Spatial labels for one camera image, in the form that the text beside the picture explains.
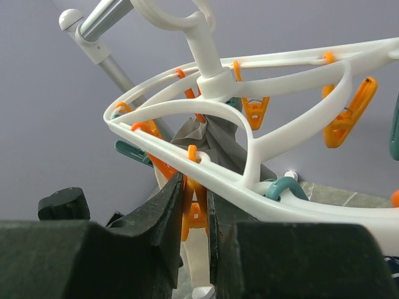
orange clothespin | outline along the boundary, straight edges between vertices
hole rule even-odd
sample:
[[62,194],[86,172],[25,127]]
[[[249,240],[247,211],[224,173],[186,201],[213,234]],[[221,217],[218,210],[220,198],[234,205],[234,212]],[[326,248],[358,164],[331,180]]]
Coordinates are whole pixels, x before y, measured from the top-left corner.
[[[177,73],[177,76],[178,76],[180,79],[183,79],[184,77],[186,77],[184,71],[182,71],[181,69],[177,69],[177,70],[176,70],[176,73]],[[195,96],[194,91],[193,91],[192,88],[187,89],[187,90],[185,91],[185,95],[186,95],[186,98],[196,98],[196,96]],[[201,92],[200,92],[200,88],[199,88],[199,87],[198,87],[198,95],[201,95]],[[198,120],[200,123],[206,123],[205,117],[204,117],[202,114],[195,113],[195,116],[196,116],[197,120]]]
[[[327,63],[333,63],[334,57],[331,52],[324,55]],[[356,123],[359,121],[368,104],[371,102],[378,88],[378,82],[367,77],[359,86],[353,100],[329,125],[323,130],[324,142],[328,148],[338,148],[348,137]],[[323,98],[325,98],[334,89],[333,85],[323,88]]]
[[[145,133],[155,135],[148,126],[148,123],[135,123],[132,126],[131,130],[135,131],[138,128],[140,128]],[[152,164],[155,165],[161,171],[161,173],[164,175],[164,177],[166,177],[167,180],[171,179],[171,177],[177,172],[175,168],[172,168],[171,166],[167,165],[165,162],[154,157],[152,154],[147,153],[147,156],[151,160]]]
[[399,190],[392,194],[392,207],[399,207]]
[[[188,157],[196,161],[195,145],[188,147]],[[194,192],[198,202],[193,202]],[[187,178],[183,193],[183,222],[181,225],[181,241],[185,242],[188,238],[190,229],[205,228],[208,233],[206,189],[191,178]]]
[[[133,111],[133,109],[129,105],[127,105],[125,102],[117,103],[117,108],[120,108],[120,107],[122,108],[121,110],[119,110],[119,113],[121,113],[121,114]],[[162,139],[162,136],[161,136],[160,132],[158,131],[158,128],[156,127],[156,124],[153,120],[146,121],[145,123],[150,128],[152,135]]]
[[[237,81],[242,82],[238,61],[234,61],[234,72],[236,73]],[[251,103],[247,98],[242,98],[243,107],[247,120],[252,130],[258,130],[263,122],[264,115],[269,104],[270,97],[264,97],[260,103]]]
[[117,103],[117,108],[120,108],[120,107],[122,108],[121,110],[119,110],[119,113],[121,113],[121,114],[125,114],[125,113],[133,111],[133,109],[129,105],[127,105],[125,102]]

clothespin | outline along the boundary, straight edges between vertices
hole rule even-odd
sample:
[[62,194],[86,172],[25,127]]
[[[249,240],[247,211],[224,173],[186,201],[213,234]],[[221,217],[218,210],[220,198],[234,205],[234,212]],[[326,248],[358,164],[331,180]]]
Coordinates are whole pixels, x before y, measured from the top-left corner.
[[[188,158],[196,160],[197,147],[190,145],[188,147]],[[193,202],[194,192],[198,202]],[[206,188],[191,178],[187,178],[185,189],[183,191],[183,222],[181,225],[181,241],[185,242],[188,238],[190,229],[205,228],[208,233]]]
[[152,162],[149,159],[147,153],[142,149],[137,148],[136,146],[130,145],[129,143],[124,142],[122,140],[118,140],[117,142],[115,142],[115,149],[119,153],[124,154],[126,157],[134,159],[149,167],[153,167]]
[[[181,69],[177,69],[177,70],[176,70],[176,73],[177,73],[177,77],[180,78],[180,79],[183,79],[184,77],[186,77],[184,71],[182,71]],[[185,95],[186,95],[186,98],[196,98],[196,96],[195,96],[194,91],[193,91],[192,88],[187,89],[187,90],[185,91]],[[201,95],[201,91],[200,91],[200,88],[199,88],[199,87],[198,87],[198,95],[199,95],[199,96]],[[204,117],[202,114],[195,113],[195,116],[196,116],[197,120],[198,120],[200,123],[206,123],[205,117]]]
[[239,103],[238,101],[240,101],[240,100],[241,99],[238,98],[238,97],[233,97],[233,98],[230,98],[230,100],[228,100],[226,102],[226,104],[229,105],[229,106],[232,106],[235,109],[238,109],[238,103]]
[[391,196],[392,207],[399,207],[399,190],[394,192]]
[[[135,131],[138,128],[140,128],[145,133],[155,135],[151,131],[147,123],[135,123],[132,126],[131,130]],[[154,157],[152,154],[147,153],[147,156],[151,160],[152,164],[155,165],[161,171],[161,173],[164,175],[164,177],[166,177],[167,180],[171,179],[171,177],[177,172],[175,168],[172,168],[171,166],[167,165],[165,162]]]
[[[121,110],[119,110],[119,113],[121,113],[121,114],[125,114],[125,113],[133,111],[133,109],[129,105],[127,105],[125,102],[117,103],[117,108],[122,108]],[[156,127],[156,124],[153,120],[146,121],[146,124],[150,128],[152,135],[162,139],[162,136],[161,136],[160,132],[158,131],[158,128]]]
[[[325,54],[327,63],[333,63],[334,57],[330,52]],[[344,112],[341,112],[329,125],[323,130],[324,142],[328,148],[338,148],[348,137],[359,118],[363,115],[368,104],[371,102],[378,88],[378,82],[367,77],[357,90],[353,100]],[[323,98],[325,98],[334,89],[333,85],[323,88]]]
[[393,113],[389,152],[394,160],[399,161],[399,95]]
[[[236,73],[237,81],[242,82],[238,61],[234,61],[234,72]],[[252,130],[258,130],[263,122],[264,115],[269,104],[270,97],[264,97],[261,103],[251,103],[247,98],[242,98],[243,107],[247,120]]]

